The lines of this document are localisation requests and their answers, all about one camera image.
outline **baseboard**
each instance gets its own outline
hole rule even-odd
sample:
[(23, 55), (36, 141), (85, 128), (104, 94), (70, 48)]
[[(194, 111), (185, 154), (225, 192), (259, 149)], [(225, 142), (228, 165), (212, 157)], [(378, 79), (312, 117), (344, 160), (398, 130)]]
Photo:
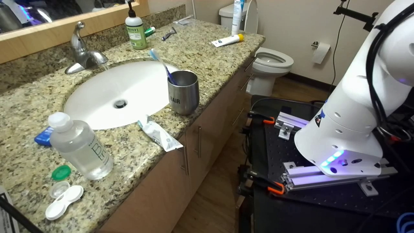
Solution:
[(311, 87), (315, 87), (321, 90), (324, 90), (326, 92), (329, 92), (330, 89), (330, 84), (328, 83), (324, 83), (318, 80), (314, 80), (305, 76), (301, 76), (301, 75), (297, 75), (295, 73), (288, 73), (285, 75), (286, 78), (292, 79), (294, 81), (300, 82), (300, 83), (304, 83), (306, 85), (309, 85)]

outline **toilet paper holder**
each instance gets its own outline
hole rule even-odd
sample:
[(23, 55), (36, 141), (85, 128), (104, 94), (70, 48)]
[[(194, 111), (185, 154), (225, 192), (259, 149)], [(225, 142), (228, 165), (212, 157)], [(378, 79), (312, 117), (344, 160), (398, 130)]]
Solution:
[(311, 46), (313, 46), (313, 47), (318, 47), (319, 46), (319, 41), (314, 41), (312, 44), (311, 44)]

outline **backsplash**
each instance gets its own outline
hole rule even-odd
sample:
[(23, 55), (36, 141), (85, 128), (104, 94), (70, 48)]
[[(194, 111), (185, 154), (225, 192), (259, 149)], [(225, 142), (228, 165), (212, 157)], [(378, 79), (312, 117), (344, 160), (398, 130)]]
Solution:
[[(160, 28), (185, 17), (180, 5), (142, 18), (144, 28)], [(84, 37), (88, 49), (104, 52), (129, 40), (125, 24)], [(64, 43), (28, 56), (0, 64), (0, 94), (31, 83), (40, 77), (68, 67), (73, 63), (70, 43)]]

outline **blue cable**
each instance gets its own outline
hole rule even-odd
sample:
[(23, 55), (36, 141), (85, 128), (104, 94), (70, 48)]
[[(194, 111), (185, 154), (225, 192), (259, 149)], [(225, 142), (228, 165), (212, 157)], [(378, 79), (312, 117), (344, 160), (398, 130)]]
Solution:
[(401, 225), (401, 220), (402, 220), (405, 216), (408, 216), (408, 215), (414, 215), (414, 213), (412, 213), (412, 212), (404, 213), (404, 214), (402, 214), (402, 215), (398, 218), (398, 220), (397, 220), (397, 233), (401, 233), (401, 228), (400, 228), (400, 225)]
[(409, 225), (413, 225), (413, 224), (414, 224), (414, 221), (404, 223), (401, 227), (401, 232), (405, 233), (405, 228), (407, 228)]

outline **toilet paper roll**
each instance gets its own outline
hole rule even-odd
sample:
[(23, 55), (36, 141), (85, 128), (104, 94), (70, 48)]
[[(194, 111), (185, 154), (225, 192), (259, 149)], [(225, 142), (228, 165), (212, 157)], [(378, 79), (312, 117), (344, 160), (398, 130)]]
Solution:
[(312, 62), (321, 64), (330, 47), (330, 44), (319, 43), (317, 49), (313, 52)]

